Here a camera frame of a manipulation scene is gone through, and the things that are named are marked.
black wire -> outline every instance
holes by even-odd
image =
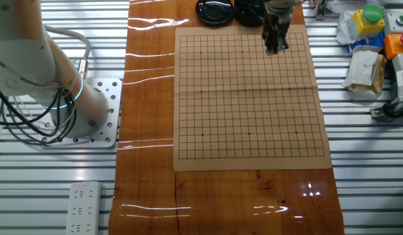
[[[3,99],[5,101],[3,101],[5,104],[7,101],[6,97],[3,95],[3,93],[0,91],[0,99],[3,101]],[[26,120],[26,122],[22,121],[22,122],[18,122],[18,123],[9,123],[6,121],[0,121],[0,125],[26,125],[26,123],[34,123],[36,121],[38,121],[39,119],[43,118],[48,112],[51,111],[52,107],[54,106],[54,104],[57,102],[58,96],[56,95],[53,99],[53,101],[51,102],[50,106],[45,110],[45,112],[43,112],[41,115],[39,115],[38,117],[31,119],[31,120]]]
[[[383,112],[384,112],[384,114],[387,116],[387,117],[389,117],[389,118],[400,118],[400,117],[402,117],[403,116],[403,112],[401,112],[401,113],[399,113],[399,114],[394,114],[394,113],[392,113],[392,112],[390,112],[390,103],[385,103],[384,105],[383,105]]]
[[[59,104],[61,104],[61,93],[62,93],[62,89],[59,89],[58,90],[58,93],[57,93],[57,95],[56,95],[56,97],[58,97],[58,107],[59,107]],[[11,112],[13,112],[19,119],[21,119],[21,121],[22,121],[22,123],[24,124],[24,125],[27,125],[30,129],[32,129],[33,131],[35,131],[36,133],[38,133],[38,134],[41,134],[41,135],[43,135],[43,136],[48,136],[48,137],[52,137],[52,136],[54,136],[56,133],[57,133],[57,131],[58,131],[58,129],[55,129],[52,133],[50,133],[50,134],[48,134],[48,133],[45,133],[45,132],[43,132],[43,131],[41,131],[41,130],[39,130],[37,127],[35,127],[34,125],[32,125],[32,120],[30,120],[30,121],[28,121],[23,115],[21,115],[14,107],[13,107],[13,105],[11,105],[10,103],[9,103],[9,101],[7,100],[7,98],[5,97],[5,95],[0,91],[0,99],[2,100],[2,102],[4,102],[4,104],[7,106],[7,108],[11,111]]]
[[[10,132],[16,139],[18,139],[18,140],[21,141],[21,142],[24,142],[25,144],[38,145],[38,146],[46,146],[46,145],[48,145],[48,144],[56,143],[56,142],[58,142],[58,141],[60,141],[60,140],[62,141],[62,139],[64,139],[64,137],[66,137],[67,134],[70,133],[70,131],[71,131],[72,128],[74,127],[75,122],[76,122],[76,119],[77,119],[77,110],[76,110],[75,105],[74,105],[74,99],[72,99],[72,102],[70,102],[70,99],[68,99],[67,97],[65,97],[64,99],[65,99],[65,102],[67,103],[68,114],[71,114],[71,107],[70,107],[70,105],[71,105],[71,103],[72,103],[72,108],[73,108],[73,112],[74,112],[74,117],[73,117],[73,121],[72,121],[72,122],[71,122],[71,120],[68,120],[68,121],[67,121],[67,124],[65,125],[63,131],[61,131],[61,133],[60,133],[57,137],[55,137],[54,139],[52,139],[52,140],[50,140],[50,141],[38,140],[38,139],[32,137],[30,134],[26,133],[21,127],[17,126],[17,128],[18,128],[24,135],[26,135],[28,138],[31,139],[31,140],[24,140],[24,139],[21,139],[17,134],[15,134],[9,126],[7,126],[7,129],[9,130],[9,132]],[[13,117],[13,115],[11,114],[11,112],[9,112],[9,115],[10,115],[10,117],[12,118],[12,120],[14,120],[14,117]]]

electrical outlet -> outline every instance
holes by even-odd
[[[66,235],[97,235],[100,189],[99,182],[71,185]]]

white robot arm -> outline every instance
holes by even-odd
[[[75,103],[78,117],[68,136],[86,136],[106,120],[108,102],[82,79],[84,75],[45,31],[40,0],[0,0],[1,94],[29,95],[48,109],[63,90],[71,100],[62,99],[59,106],[53,103],[50,113],[54,124],[58,119],[62,123],[72,118],[67,106]]]

yellow box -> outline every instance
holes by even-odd
[[[376,23],[368,23],[364,20],[363,10],[355,11],[355,14],[352,16],[352,20],[355,22],[357,26],[357,33],[359,35],[367,35],[373,33],[379,33],[383,30],[385,25],[384,19],[381,19]]]

glossy wood surface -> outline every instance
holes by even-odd
[[[173,171],[175,28],[204,26],[195,5],[130,2],[109,233],[343,234],[332,169]]]

